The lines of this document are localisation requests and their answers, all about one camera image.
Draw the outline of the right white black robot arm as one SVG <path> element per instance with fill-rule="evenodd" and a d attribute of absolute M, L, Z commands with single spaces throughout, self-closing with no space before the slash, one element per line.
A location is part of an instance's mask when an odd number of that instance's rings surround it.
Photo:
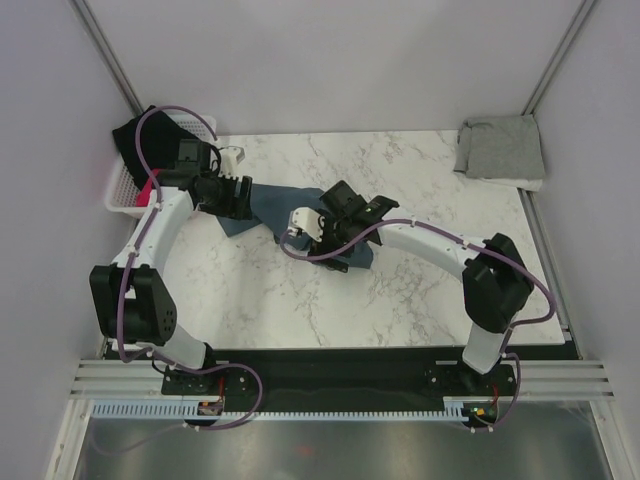
<path fill-rule="evenodd" d="M 322 236 L 312 242 L 313 255 L 335 251 L 371 228 L 364 242 L 412 254 L 461 282 L 472 327 L 458 381 L 473 394 L 489 387 L 507 329 L 533 291 L 514 242 L 501 233 L 481 239 L 428 225 L 390 198 L 365 200 L 344 181 L 323 193 L 320 202 Z"/>

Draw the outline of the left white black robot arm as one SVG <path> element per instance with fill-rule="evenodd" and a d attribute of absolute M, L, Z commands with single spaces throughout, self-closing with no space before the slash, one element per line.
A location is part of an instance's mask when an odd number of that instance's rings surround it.
<path fill-rule="evenodd" d="M 148 205 L 125 247 L 89 276 L 101 333 L 120 359 L 149 356 L 185 369 L 185 382 L 198 393 L 215 389 L 220 371 L 206 360 L 206 343 L 179 325 L 163 272 L 194 212 L 250 219 L 252 180 L 238 173 L 243 157 L 241 147 L 182 141 L 174 167 L 151 175 Z"/>

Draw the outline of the blue grey t shirt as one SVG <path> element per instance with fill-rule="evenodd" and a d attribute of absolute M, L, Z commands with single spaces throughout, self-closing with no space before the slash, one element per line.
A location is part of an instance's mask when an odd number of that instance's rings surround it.
<path fill-rule="evenodd" d="M 252 218 L 249 220 L 234 220 L 217 217 L 227 237 L 234 237 L 259 225 L 267 227 L 279 242 L 279 235 L 285 232 L 288 227 L 290 213 L 299 207 L 308 207 L 319 210 L 324 207 L 320 201 L 323 190 L 319 188 L 290 187 L 275 185 L 252 185 L 250 208 Z M 290 248 L 298 251 L 309 252 L 311 238 L 304 234 L 288 240 Z M 373 263 L 374 254 L 372 249 L 365 242 L 360 242 L 355 246 L 355 250 L 350 257 L 338 257 L 350 267 L 360 269 L 370 269 Z"/>

